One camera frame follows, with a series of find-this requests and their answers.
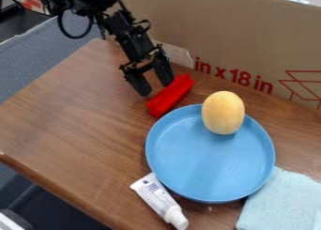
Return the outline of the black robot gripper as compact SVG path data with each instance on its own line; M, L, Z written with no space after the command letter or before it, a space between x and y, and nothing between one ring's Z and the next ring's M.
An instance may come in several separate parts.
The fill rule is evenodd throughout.
M126 53L130 62L119 68L125 73L125 79L142 97L151 93L151 85L145 73L154 69L155 75L163 86L169 86L174 80L171 63L161 44L154 45L147 34L147 28L142 25L130 25L115 31L115 40ZM138 64L150 59L151 62L138 68Z

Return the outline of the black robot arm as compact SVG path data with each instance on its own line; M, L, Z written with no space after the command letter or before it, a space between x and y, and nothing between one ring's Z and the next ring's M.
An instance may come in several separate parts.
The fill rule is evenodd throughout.
M147 34L151 27L142 26L142 23L151 22L149 20L138 22L122 0L40 0L40 2L47 13L58 17L60 31L68 38L83 38L95 24L101 34L109 32L115 35L115 41L130 60L119 69L141 96L146 97L151 93L151 85L145 77L150 69L154 69L162 86L171 84L174 75L170 58L162 45L154 45L151 42ZM79 36L72 36L64 28L63 16L67 10L90 20L89 27Z

